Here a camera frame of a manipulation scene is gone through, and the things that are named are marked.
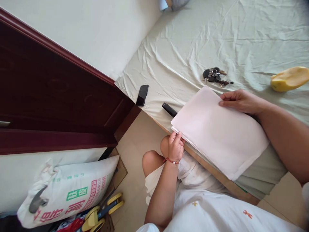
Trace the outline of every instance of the wrinkled sheet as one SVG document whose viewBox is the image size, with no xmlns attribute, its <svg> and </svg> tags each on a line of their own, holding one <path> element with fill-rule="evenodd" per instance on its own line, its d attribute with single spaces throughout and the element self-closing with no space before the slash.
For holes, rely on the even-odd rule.
<svg viewBox="0 0 309 232">
<path fill-rule="evenodd" d="M 172 117 L 161 105 L 179 111 L 204 86 L 203 71 L 214 66 L 227 72 L 222 78 L 235 82 L 225 88 L 207 83 L 217 94 L 245 89 L 309 125 L 309 83 L 286 93 L 270 88 L 272 75 L 309 67 L 308 3 L 192 0 L 180 11 L 165 11 L 115 84 L 134 102 L 140 86 L 150 85 L 142 110 L 172 131 Z M 268 146 L 235 183 L 261 199 L 285 173 Z"/>
</svg>

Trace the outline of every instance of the knee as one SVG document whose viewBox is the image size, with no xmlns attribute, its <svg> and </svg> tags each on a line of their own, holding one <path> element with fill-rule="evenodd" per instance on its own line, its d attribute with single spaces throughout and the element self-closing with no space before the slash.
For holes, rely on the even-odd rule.
<svg viewBox="0 0 309 232">
<path fill-rule="evenodd" d="M 150 164 L 152 164 L 155 160 L 157 156 L 157 152 L 156 151 L 147 151 L 142 158 L 142 166 L 143 169 L 145 170 L 145 167 L 149 166 Z"/>
<path fill-rule="evenodd" d="M 169 140 L 170 136 L 166 135 L 161 143 L 160 143 L 160 150 L 162 152 L 162 154 L 164 154 L 166 151 L 168 151 L 168 140 Z"/>
</svg>

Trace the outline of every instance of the mango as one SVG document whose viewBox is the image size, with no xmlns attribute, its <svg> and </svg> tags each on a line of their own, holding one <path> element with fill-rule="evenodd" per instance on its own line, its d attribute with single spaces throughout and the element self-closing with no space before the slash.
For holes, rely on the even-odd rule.
<svg viewBox="0 0 309 232">
<path fill-rule="evenodd" d="M 309 81 L 309 69 L 298 66 L 273 75 L 270 86 L 277 92 L 286 92 L 302 86 L 307 81 Z"/>
</svg>

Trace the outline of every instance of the white wall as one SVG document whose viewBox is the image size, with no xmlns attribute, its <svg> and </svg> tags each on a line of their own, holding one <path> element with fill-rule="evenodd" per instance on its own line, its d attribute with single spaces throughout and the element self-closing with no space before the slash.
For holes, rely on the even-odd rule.
<svg viewBox="0 0 309 232">
<path fill-rule="evenodd" d="M 43 164 L 55 166 L 97 161 L 106 148 L 38 152 L 0 156 L 0 213 L 17 211 Z"/>
<path fill-rule="evenodd" d="M 158 0 L 0 0 L 0 7 L 114 80 L 161 15 Z"/>
</svg>

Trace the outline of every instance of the right hand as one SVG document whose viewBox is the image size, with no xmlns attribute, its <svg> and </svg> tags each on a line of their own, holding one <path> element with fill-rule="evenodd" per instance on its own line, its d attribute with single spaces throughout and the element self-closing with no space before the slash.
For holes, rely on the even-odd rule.
<svg viewBox="0 0 309 232">
<path fill-rule="evenodd" d="M 219 102 L 220 106 L 231 107 L 240 112 L 256 116 L 271 105 L 268 101 L 244 90 L 226 92 L 220 97 L 223 100 Z"/>
</svg>

